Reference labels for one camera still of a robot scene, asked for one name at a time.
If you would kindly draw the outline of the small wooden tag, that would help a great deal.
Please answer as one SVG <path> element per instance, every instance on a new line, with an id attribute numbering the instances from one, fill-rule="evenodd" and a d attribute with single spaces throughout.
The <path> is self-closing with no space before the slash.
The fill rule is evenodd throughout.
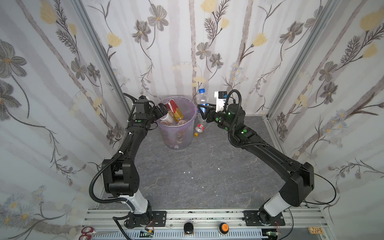
<path id="1" fill-rule="evenodd" d="M 321 227 L 308 227 L 308 231 L 311 235 L 323 235 L 324 230 Z"/>

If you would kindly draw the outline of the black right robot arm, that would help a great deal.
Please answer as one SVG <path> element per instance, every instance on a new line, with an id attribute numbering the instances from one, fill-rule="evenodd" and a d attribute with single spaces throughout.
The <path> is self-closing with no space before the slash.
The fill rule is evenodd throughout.
<path id="1" fill-rule="evenodd" d="M 285 181 L 283 187 L 272 198 L 268 199 L 256 212 L 251 221 L 270 226 L 277 222 L 282 212 L 291 207 L 299 207 L 315 188 L 314 167 L 286 156 L 265 142 L 260 135 L 245 125 L 246 112 L 242 108 L 242 96 L 238 90 L 230 91 L 222 110 L 217 105 L 197 101 L 197 108 L 202 119 L 207 123 L 214 122 L 227 131 L 229 143 L 248 151 L 272 168 Z"/>

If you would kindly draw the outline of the small bottle red white cap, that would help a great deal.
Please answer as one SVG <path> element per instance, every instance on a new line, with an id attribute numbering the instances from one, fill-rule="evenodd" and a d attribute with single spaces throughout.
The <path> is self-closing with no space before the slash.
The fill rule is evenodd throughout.
<path id="1" fill-rule="evenodd" d="M 195 130 L 197 131 L 197 133 L 203 133 L 205 131 L 205 126 L 204 124 L 202 123 L 199 123 L 196 127 L 195 127 Z"/>

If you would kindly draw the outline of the clear bottle blue label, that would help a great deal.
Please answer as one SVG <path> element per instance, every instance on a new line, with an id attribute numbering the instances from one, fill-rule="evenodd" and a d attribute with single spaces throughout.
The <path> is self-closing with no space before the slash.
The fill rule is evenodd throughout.
<path id="1" fill-rule="evenodd" d="M 198 95 L 197 95 L 196 99 L 197 99 L 197 105 L 199 105 L 199 104 L 209 104 L 209 97 L 206 94 L 206 90 L 205 89 L 199 89 L 199 92 L 198 92 Z"/>

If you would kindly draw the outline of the black knob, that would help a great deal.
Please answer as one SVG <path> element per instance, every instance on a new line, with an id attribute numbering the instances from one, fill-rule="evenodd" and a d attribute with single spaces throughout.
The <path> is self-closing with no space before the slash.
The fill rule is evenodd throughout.
<path id="1" fill-rule="evenodd" d="M 185 235 L 192 235 L 194 233 L 194 225 L 189 222 L 185 223 L 183 231 Z"/>

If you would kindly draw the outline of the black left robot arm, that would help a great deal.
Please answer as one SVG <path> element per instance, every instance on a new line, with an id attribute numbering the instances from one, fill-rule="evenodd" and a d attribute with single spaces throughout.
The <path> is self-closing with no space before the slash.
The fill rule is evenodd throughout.
<path id="1" fill-rule="evenodd" d="M 167 107 L 162 103 L 155 105 L 145 96 L 135 98 L 129 94 L 123 95 L 133 102 L 126 128 L 127 134 L 113 157 L 103 160 L 101 169 L 89 186 L 89 195 L 94 202 L 120 203 L 130 208 L 125 217 L 113 218 L 120 230 L 124 227 L 127 229 L 147 227 L 155 220 L 150 202 L 139 190 L 140 176 L 135 165 L 135 157 L 151 125 L 168 114 Z M 94 186 L 99 177 L 103 178 L 105 191 L 111 194 L 112 198 L 101 199 L 95 195 Z"/>

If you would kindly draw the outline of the purple lined waste bin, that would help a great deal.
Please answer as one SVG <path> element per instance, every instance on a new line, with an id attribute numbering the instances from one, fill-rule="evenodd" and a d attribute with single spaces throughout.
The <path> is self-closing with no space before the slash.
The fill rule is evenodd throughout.
<path id="1" fill-rule="evenodd" d="M 187 148 L 194 137 L 194 124 L 197 118 L 197 107 L 190 99 L 186 97 L 168 97 L 161 100 L 161 103 L 166 105 L 170 99 L 173 99 L 179 106 L 184 115 L 184 119 L 174 121 L 171 126 L 165 126 L 157 120 L 159 124 L 161 136 L 165 145 L 172 150 L 183 150 Z"/>

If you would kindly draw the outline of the orange knob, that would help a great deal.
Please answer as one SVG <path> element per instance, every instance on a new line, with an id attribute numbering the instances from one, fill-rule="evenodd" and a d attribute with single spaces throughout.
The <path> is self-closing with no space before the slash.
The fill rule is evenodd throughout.
<path id="1" fill-rule="evenodd" d="M 226 235 L 229 232 L 230 228 L 227 223 L 220 223 L 219 225 L 219 232 L 222 235 Z"/>

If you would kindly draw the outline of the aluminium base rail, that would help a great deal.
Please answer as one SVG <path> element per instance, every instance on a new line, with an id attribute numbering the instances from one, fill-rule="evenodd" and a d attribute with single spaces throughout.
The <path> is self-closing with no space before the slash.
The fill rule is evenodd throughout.
<path id="1" fill-rule="evenodd" d="M 125 229 L 132 240 L 333 240 L 322 212 L 316 208 L 290 208 L 276 223 L 261 226 L 251 221 L 256 209 L 181 209 L 155 210 L 154 222 L 147 227 Z M 194 225 L 194 233 L 185 235 L 185 223 Z M 219 232 L 220 223 L 229 232 Z M 308 227 L 321 227 L 323 235 L 311 235 Z"/>

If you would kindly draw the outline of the red handled scissors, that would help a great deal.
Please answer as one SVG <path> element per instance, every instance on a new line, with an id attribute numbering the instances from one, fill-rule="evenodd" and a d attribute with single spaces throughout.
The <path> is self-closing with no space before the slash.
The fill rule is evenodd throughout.
<path id="1" fill-rule="evenodd" d="M 78 240 L 91 240 L 92 236 L 96 233 L 94 228 L 92 227 L 84 227 L 81 230 L 81 235 L 79 236 Z"/>

